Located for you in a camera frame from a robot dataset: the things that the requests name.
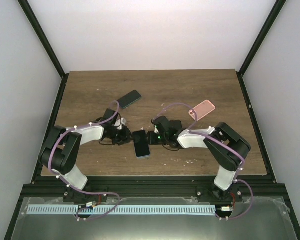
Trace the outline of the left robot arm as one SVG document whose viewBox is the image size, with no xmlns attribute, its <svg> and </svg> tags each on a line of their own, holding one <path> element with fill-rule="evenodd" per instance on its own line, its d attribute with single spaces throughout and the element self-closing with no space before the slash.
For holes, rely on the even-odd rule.
<svg viewBox="0 0 300 240">
<path fill-rule="evenodd" d="M 79 201 L 87 202 L 92 189 L 87 186 L 88 178 L 77 167 L 80 146 L 90 142 L 110 140 L 111 145 L 124 145 L 132 141 L 132 133 L 120 113 L 107 109 L 104 115 L 87 125 L 74 127 L 55 126 L 44 142 L 38 161 L 57 177 L 75 188 Z"/>
</svg>

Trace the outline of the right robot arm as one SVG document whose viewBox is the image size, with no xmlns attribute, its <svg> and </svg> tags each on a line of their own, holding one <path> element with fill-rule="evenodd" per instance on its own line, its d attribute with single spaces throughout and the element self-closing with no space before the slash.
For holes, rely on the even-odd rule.
<svg viewBox="0 0 300 240">
<path fill-rule="evenodd" d="M 183 128 L 179 120 L 160 116 L 152 121 L 154 130 L 146 134 L 149 145 L 169 146 L 173 150 L 208 149 L 219 164 L 211 191 L 219 202 L 230 196 L 230 189 L 243 170 L 251 145 L 228 124 L 191 130 Z"/>
</svg>

